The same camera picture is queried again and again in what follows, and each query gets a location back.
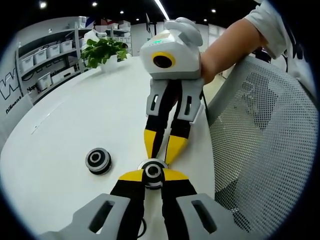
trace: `potted plant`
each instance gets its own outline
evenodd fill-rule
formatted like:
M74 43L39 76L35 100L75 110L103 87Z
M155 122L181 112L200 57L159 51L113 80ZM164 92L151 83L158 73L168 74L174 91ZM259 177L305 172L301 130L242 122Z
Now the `potted plant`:
M101 66L101 70L107 72L115 68L118 59L122 61L127 58L123 43L112 38L102 38L99 41L89 39L86 44L88 47L82 51L81 58L87 60L89 68Z

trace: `white wall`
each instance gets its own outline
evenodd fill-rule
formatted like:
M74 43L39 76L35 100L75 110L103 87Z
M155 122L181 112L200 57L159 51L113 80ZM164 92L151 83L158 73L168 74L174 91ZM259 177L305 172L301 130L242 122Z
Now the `white wall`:
M17 38L15 37L0 60L0 123L9 113L10 106L22 97L15 65L16 46Z
M36 39L48 35L49 29L52 29L53 33L59 32L62 29L66 29L69 23L77 21L77 16L68 16L49 19L46 21L38 22L31 26L28 26L17 33L17 38L21 45L30 43Z
M203 53L207 50L209 45L209 27L202 24L196 24L196 26L198 27L202 36L203 44L199 47L199 50Z
M208 45L210 46L217 38L219 38L226 30L223 27L209 24Z
M197 24L197 27L201 33L203 39L203 45L199 47L201 52L204 52L208 48L209 44L209 28L207 25ZM150 30L152 36L155 35L154 26L151 25ZM164 30L164 23L158 22L156 24L156 33L159 34ZM136 24L131 26L131 41L133 56L139 56L141 47L148 39L151 38L151 34L147 32L146 24Z

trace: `ceiling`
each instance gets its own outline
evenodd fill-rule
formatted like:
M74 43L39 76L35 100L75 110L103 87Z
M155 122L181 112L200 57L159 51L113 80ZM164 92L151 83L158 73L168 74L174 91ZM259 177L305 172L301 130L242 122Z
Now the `ceiling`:
M164 16L153 0L45 0L47 7L39 8L37 1L23 1L25 9L19 29L29 25L60 17L87 16L105 17L112 20L127 20L131 24L146 22L146 13L151 22L163 21ZM243 18L257 5L253 0L160 0L171 19L186 17L199 24L214 24L227 28Z

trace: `white pot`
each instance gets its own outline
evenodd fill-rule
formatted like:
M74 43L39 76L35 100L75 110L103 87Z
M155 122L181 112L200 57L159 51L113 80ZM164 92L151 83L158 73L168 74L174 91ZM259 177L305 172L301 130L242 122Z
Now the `white pot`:
M104 74L110 73L117 68L118 56L112 55L105 64L100 64L101 72Z

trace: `white shirt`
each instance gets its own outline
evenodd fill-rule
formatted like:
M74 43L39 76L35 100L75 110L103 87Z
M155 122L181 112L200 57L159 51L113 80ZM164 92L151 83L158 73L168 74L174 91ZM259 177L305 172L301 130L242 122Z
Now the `white shirt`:
M103 39L105 39L105 38L107 38L107 33L105 33L105 32L98 32L98 31L96 31L95 29L92 29L91 31L88 31L85 35L84 35L84 43L83 43L83 45L82 45L82 47L81 47L81 50L83 51L84 49L86 49L87 48L87 41L89 40L89 39L91 39L91 40L93 40L93 41L95 41L95 42L98 42L99 41L99 39L101 39L101 38L103 38Z
M301 57L301 54L295 53L296 47L292 44L281 16L270 3L263 1L245 19L250 21L268 41L265 49L273 59L278 58L287 50L288 74L296 78L313 97L316 97L316 87L310 66L304 55Z

